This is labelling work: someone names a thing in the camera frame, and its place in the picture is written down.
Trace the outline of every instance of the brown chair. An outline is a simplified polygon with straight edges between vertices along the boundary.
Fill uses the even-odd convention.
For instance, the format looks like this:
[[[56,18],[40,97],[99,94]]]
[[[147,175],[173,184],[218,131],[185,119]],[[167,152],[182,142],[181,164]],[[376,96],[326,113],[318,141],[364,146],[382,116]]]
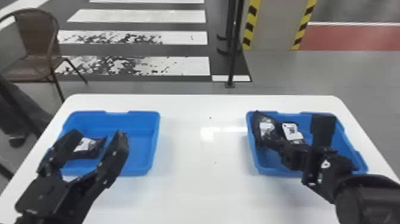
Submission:
[[[3,16],[0,18],[0,23],[10,17],[15,18],[26,55],[1,71],[6,79],[12,82],[54,83],[61,100],[64,102],[64,94],[54,70],[66,61],[85,84],[88,84],[72,62],[61,56],[57,39],[60,28],[57,19],[52,14],[36,8],[27,8]]]

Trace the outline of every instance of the blue tray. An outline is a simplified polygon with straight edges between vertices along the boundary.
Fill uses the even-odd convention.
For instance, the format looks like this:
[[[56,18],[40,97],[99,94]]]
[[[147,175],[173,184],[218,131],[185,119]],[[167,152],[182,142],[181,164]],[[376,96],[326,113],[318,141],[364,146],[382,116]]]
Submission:
[[[299,125],[299,131],[303,133],[308,144],[313,142],[313,135],[310,133],[311,115],[312,113],[285,114],[275,111],[261,111],[262,113],[276,119],[278,122],[295,122]],[[255,139],[251,128],[251,120],[254,111],[250,111],[246,115],[248,128],[248,137],[253,154],[255,167],[259,174],[271,176],[299,177],[302,172],[294,172],[281,164],[281,159],[276,151],[266,150],[265,148],[256,149]],[[356,151],[349,142],[345,130],[339,120],[336,122],[336,132],[332,138],[332,148],[339,151],[340,155],[350,158],[357,171],[354,173],[367,173],[368,167],[361,157],[361,154]]]
[[[77,111],[64,123],[59,138],[70,130],[77,129],[87,138],[107,137],[107,141],[98,158],[70,160],[61,172],[65,176],[81,176],[93,171],[115,132],[121,130],[127,133],[129,156],[120,176],[146,175],[153,165],[159,126],[160,114],[153,111]]]

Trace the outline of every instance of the crosswalk marking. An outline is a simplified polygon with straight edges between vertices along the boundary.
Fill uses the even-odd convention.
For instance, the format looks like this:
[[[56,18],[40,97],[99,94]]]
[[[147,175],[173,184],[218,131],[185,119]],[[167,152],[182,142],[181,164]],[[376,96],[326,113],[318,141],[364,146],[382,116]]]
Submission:
[[[49,0],[18,0],[15,1],[9,5],[7,5],[4,8],[0,9],[0,17],[3,17],[7,15],[8,13],[11,13],[16,10],[20,10],[23,8],[37,8],[44,3],[48,2]],[[13,17],[10,17],[0,23],[0,30],[6,28],[8,25],[12,24],[15,22]]]
[[[204,10],[78,10],[76,23],[205,23]]]
[[[90,0],[93,3],[203,4],[204,0]]]
[[[61,44],[207,45],[206,31],[60,30]]]
[[[131,76],[210,76],[208,57],[122,57],[65,56],[82,74]],[[75,72],[63,62],[55,71],[61,75]]]
[[[213,75],[212,81],[213,82],[227,82],[228,75]],[[251,82],[250,76],[248,75],[234,75],[233,76],[234,82]]]

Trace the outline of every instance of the pole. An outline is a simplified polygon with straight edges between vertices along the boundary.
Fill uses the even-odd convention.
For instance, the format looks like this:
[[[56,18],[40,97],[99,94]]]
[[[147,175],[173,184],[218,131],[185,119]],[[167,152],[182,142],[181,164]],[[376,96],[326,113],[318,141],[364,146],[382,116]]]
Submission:
[[[236,0],[229,0],[228,19],[226,23],[226,38],[227,38],[226,41],[229,48],[232,45],[233,22],[235,20],[235,11],[237,4],[238,3],[236,2]]]
[[[229,68],[228,82],[225,83],[226,88],[235,87],[235,85],[233,84],[233,75],[235,74],[236,55],[238,54],[240,27],[242,26],[244,6],[245,6],[245,0],[239,0],[239,4],[237,5],[235,32],[233,34],[233,42],[230,47],[230,68]]]

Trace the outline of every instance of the person's leg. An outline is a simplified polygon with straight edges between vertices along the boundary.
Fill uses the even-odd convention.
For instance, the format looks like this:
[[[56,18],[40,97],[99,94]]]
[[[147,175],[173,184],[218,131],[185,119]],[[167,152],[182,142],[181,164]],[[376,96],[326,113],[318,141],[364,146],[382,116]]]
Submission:
[[[25,113],[31,118],[35,126],[43,132],[52,119],[52,115],[43,110],[34,100],[26,95],[21,89],[10,81],[0,76],[0,82],[7,87],[10,94],[24,109]]]
[[[15,115],[10,105],[0,97],[0,129],[6,135],[27,132],[27,126]]]

